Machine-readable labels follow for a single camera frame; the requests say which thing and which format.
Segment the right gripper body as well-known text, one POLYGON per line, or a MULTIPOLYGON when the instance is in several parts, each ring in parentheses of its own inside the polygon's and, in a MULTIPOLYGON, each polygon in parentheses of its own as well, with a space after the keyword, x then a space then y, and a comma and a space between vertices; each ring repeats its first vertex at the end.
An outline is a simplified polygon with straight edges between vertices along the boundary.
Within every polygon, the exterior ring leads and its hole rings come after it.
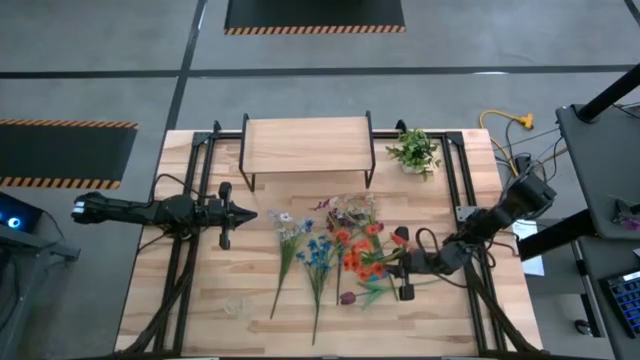
POLYGON ((434 258, 439 250, 435 233, 429 228, 419 228, 415 233, 417 249, 408 248, 409 229, 405 226, 397 227, 394 230, 394 239, 397 240, 400 249, 398 265, 400 267, 401 285, 398 290, 400 301, 410 301, 415 298, 415 286, 410 283, 411 274, 432 275, 435 273, 434 258), (435 247, 435 252, 427 252, 421 242, 421 234, 428 233, 435 247))

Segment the orange flower bunch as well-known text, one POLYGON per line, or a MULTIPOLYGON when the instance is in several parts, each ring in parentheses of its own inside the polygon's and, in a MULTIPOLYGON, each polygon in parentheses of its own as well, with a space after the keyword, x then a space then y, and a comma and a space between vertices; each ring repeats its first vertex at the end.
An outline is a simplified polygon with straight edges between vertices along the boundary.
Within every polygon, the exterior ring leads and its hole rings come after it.
POLYGON ((343 271, 354 273, 358 282, 367 282, 371 274, 385 274, 386 277, 376 283, 394 284, 392 276, 385 271, 385 266, 390 264, 390 254, 395 248, 399 248, 394 233, 390 233, 389 239, 382 242, 380 236, 384 232, 384 225, 380 222, 356 225, 350 228, 350 232, 350 245, 344 255, 343 271))

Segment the dark red tulip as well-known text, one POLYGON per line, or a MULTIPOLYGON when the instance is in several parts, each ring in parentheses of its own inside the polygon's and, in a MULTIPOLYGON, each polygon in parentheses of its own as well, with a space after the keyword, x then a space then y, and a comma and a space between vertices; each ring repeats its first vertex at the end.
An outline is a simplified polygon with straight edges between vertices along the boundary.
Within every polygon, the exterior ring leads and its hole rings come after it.
POLYGON ((357 285, 361 288, 361 292, 348 291, 342 293, 338 299, 339 305, 358 304, 362 310, 366 310, 386 294, 391 294, 395 299, 398 299, 396 287, 393 283, 381 285, 376 282, 358 282, 357 285))

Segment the white anemone flower stem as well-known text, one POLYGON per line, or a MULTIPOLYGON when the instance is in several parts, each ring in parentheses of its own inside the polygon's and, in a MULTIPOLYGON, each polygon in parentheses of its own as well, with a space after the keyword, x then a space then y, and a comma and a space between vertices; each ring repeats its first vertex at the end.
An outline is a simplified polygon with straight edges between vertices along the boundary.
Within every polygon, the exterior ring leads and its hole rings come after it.
POLYGON ((332 225, 354 227, 371 224, 376 217, 373 193, 346 194, 329 200, 328 219, 332 225))

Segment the blue flower stem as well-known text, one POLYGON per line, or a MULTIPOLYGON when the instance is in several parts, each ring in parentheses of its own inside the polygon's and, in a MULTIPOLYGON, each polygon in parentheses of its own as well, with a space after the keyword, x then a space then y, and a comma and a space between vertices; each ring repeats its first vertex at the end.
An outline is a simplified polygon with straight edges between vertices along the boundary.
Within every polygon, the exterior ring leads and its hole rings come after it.
POLYGON ((333 257, 333 245, 326 235, 314 232, 315 221, 305 218, 296 226, 295 259, 299 261, 305 272, 312 291, 314 304, 314 321, 312 329, 312 344, 316 342, 316 335, 321 309, 321 300, 325 284, 329 278, 333 257))

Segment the clear glass vase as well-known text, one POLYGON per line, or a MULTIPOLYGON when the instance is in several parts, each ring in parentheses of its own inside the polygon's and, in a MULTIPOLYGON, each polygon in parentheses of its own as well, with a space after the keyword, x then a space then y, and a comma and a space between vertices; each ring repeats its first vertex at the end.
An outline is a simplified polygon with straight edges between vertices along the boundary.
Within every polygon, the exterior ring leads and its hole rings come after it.
POLYGON ((253 317, 253 303, 249 297, 245 296, 229 297, 224 304, 224 310, 239 320, 250 320, 253 317))

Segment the wooden shelf with black legs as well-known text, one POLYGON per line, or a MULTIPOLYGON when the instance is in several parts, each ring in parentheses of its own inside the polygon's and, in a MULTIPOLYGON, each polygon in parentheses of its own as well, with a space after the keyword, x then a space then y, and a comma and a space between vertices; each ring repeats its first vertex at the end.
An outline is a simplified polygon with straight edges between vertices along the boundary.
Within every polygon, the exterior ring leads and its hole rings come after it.
POLYGON ((245 115, 238 169, 250 191, 258 174, 362 172, 376 168, 371 113, 356 117, 255 119, 245 115))

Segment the green plant in white pot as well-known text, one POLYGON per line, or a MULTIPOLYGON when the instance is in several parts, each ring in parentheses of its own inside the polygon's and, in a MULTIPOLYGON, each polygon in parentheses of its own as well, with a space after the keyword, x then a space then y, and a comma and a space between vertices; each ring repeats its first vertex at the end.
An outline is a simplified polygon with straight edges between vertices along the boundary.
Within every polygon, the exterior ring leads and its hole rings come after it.
POLYGON ((389 157, 398 161, 404 173, 420 175, 424 181, 440 167, 438 150, 439 144, 421 129, 401 133, 395 145, 386 147, 389 157))

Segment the white paper sheet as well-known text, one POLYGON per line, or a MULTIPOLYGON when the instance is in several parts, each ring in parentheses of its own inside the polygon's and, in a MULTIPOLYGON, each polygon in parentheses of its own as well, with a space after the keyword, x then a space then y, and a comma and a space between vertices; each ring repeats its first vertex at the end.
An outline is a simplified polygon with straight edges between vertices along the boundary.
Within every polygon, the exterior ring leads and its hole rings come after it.
MULTIPOLYGON (((538 233, 537 223, 534 220, 517 220, 512 225, 512 231, 517 236, 517 243, 521 244, 526 238, 538 233)), ((522 268, 526 275, 543 277, 545 275, 544 263, 541 256, 522 261, 522 268)))

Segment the black mat with hazard stripes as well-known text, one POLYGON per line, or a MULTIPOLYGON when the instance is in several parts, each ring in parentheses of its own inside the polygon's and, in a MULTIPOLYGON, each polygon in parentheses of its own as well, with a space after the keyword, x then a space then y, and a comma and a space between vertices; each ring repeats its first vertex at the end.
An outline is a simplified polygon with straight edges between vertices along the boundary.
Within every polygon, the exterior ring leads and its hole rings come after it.
POLYGON ((139 125, 0 119, 0 186, 115 190, 139 125))
POLYGON ((229 0, 224 24, 228 36, 405 31, 401 0, 229 0))

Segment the dark keyboard desk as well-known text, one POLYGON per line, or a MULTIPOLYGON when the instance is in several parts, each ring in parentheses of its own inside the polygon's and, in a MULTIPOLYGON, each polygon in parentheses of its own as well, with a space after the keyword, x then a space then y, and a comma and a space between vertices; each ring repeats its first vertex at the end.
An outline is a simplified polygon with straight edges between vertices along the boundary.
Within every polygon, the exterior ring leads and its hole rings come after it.
POLYGON ((640 240, 582 236, 571 243, 586 294, 582 296, 591 334, 610 344, 615 360, 640 360, 640 336, 631 338, 602 282, 640 270, 640 240))

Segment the grey equipment stand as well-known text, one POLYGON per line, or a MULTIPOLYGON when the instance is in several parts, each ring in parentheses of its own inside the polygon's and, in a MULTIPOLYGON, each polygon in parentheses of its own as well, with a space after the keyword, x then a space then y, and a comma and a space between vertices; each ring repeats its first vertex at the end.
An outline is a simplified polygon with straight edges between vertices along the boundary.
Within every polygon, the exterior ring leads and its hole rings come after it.
POLYGON ((76 261, 80 249, 63 240, 0 225, 0 360, 13 360, 52 255, 76 261))

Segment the grey side table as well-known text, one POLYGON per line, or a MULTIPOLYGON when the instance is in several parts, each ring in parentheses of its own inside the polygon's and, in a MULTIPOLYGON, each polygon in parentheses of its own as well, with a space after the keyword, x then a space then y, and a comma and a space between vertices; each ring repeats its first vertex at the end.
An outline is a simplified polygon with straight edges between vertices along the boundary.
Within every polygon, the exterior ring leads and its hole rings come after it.
POLYGON ((613 221, 618 200, 640 205, 640 119, 609 108, 587 123, 581 109, 561 107, 556 117, 587 208, 520 241, 523 260, 582 236, 640 242, 640 231, 613 221))

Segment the black keyboard with blue keys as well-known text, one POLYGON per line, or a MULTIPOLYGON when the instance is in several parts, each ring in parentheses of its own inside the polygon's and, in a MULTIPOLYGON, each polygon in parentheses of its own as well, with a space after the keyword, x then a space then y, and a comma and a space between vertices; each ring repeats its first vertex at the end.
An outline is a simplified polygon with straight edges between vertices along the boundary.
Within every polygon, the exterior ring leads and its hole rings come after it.
POLYGON ((605 298, 629 338, 640 338, 640 269, 599 280, 605 298))

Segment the computer with blue light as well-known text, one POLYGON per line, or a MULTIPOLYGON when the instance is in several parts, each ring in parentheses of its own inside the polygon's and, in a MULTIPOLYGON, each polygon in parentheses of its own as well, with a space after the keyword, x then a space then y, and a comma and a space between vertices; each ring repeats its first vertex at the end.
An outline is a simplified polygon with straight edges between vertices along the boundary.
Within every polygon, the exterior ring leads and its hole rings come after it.
POLYGON ((0 225, 33 233, 43 210, 0 192, 0 225))

